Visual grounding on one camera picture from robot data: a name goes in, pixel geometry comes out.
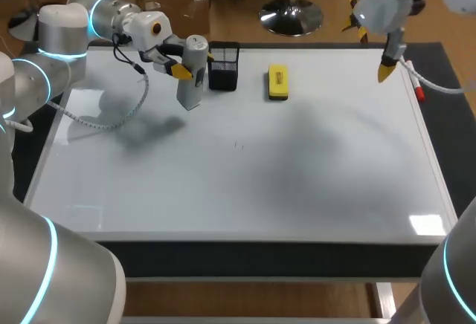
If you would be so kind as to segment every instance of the black mat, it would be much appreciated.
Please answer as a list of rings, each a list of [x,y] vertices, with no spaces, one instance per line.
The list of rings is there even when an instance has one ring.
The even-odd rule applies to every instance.
[[[361,48],[360,44],[246,45],[241,48]],[[383,48],[370,44],[369,48]],[[437,84],[459,88],[440,43],[409,44],[406,59]],[[448,96],[425,87],[420,105],[454,208],[460,216],[476,196],[476,121],[463,95]],[[13,151],[14,194],[23,201],[55,111],[38,110],[32,135],[17,132]],[[285,276],[418,277],[435,246],[299,244],[264,242],[104,242],[128,277]]]

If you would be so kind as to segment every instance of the wooden floor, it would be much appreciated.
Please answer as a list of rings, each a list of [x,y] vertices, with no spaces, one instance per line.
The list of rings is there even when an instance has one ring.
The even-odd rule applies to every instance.
[[[238,42],[357,42],[356,30],[341,33],[349,16],[348,0],[310,0],[324,12],[323,27],[308,36],[287,38],[264,30],[257,13],[271,0],[213,0],[210,38]],[[0,0],[0,36],[18,55],[22,43],[6,33],[7,20],[26,0]],[[476,17],[448,12],[442,0],[427,0],[427,8],[407,26],[408,42],[442,42],[460,83],[476,80]],[[383,41],[370,35],[370,41]],[[476,93],[468,94],[476,112]],[[414,284],[395,284],[397,304]],[[324,283],[175,283],[129,284],[126,315],[371,317],[373,308],[365,284]]]

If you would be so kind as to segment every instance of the chair base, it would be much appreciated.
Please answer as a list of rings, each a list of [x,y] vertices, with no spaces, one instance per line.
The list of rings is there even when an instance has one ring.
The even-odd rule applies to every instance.
[[[302,36],[322,25],[324,15],[315,4],[306,0],[274,0],[260,11],[261,25],[282,36]]]
[[[8,33],[24,42],[38,41],[38,10],[24,9],[8,22]]]

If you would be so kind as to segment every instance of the cable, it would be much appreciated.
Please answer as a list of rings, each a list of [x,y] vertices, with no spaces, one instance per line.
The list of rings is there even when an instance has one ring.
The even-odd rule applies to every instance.
[[[5,120],[5,123],[7,124],[7,126],[13,129],[18,129],[19,131],[26,132],[26,133],[33,132],[33,125],[31,124],[30,120],[26,119],[24,122],[26,123],[25,125],[20,122]]]
[[[142,105],[144,104],[144,101],[145,101],[145,99],[146,99],[146,97],[149,93],[149,76],[145,72],[143,73],[143,76],[144,76],[143,81],[145,82],[145,88],[144,88],[144,93],[142,95],[142,98],[139,100],[136,107],[134,107],[127,114],[127,116],[125,116],[125,118],[123,118],[122,121],[120,121],[119,123],[115,123],[115,124],[112,124],[112,125],[100,125],[100,124],[97,124],[97,123],[92,123],[92,122],[89,122],[89,121],[86,121],[86,120],[82,119],[81,117],[73,115],[71,112],[66,111],[65,108],[61,107],[60,105],[57,105],[56,103],[48,101],[47,104],[49,106],[55,108],[56,110],[62,112],[64,115],[68,116],[72,120],[74,120],[78,123],[81,123],[84,126],[88,126],[88,127],[93,128],[93,129],[102,129],[103,131],[116,129],[116,128],[121,127],[122,125],[124,125],[127,121],[129,121],[137,113],[137,111],[142,107]]]
[[[7,42],[5,41],[3,36],[0,36],[0,39],[1,39],[1,42],[3,43],[3,45],[5,46],[5,48],[7,49],[7,52],[10,54],[10,56],[12,58],[16,58],[15,54],[13,54],[12,51],[10,50],[10,48],[8,47]]]
[[[119,49],[119,45],[120,45],[120,44],[123,44],[124,42],[128,42],[127,39],[128,39],[127,36],[123,36],[123,35],[121,35],[121,34],[119,34],[119,33],[114,33],[114,34],[112,34],[112,53],[114,54],[114,58],[116,58],[116,60],[118,60],[118,61],[120,61],[120,62],[125,62],[126,64],[133,65],[134,62],[133,62],[131,59],[129,59],[129,58],[126,56],[126,54],[124,54],[124,53],[122,52],[121,49]],[[120,55],[123,56],[124,59],[119,58],[118,55],[116,54],[116,51],[118,51],[118,52],[120,53]]]
[[[416,77],[419,81],[423,82],[425,85],[427,85],[429,88],[432,88],[435,91],[443,92],[444,94],[450,94],[450,95],[458,95],[458,94],[464,94],[465,92],[471,92],[471,91],[476,91],[476,86],[473,86],[471,88],[444,88],[442,86],[439,86],[430,80],[427,80],[424,78],[422,75],[418,74],[415,70],[412,70],[403,57],[399,59],[400,64],[403,65],[405,69],[407,69],[408,73],[412,74],[414,77]]]

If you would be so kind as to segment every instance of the yellow and black tape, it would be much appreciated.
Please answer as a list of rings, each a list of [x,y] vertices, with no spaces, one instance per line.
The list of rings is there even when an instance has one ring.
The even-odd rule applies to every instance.
[[[351,8],[354,9],[357,4],[357,0],[349,0],[349,2]],[[362,27],[357,21],[352,21],[352,18],[350,18],[350,26],[355,24],[357,27],[358,39],[360,40],[360,43],[366,45],[369,42],[369,37],[367,36],[367,29],[365,29],[365,27]]]

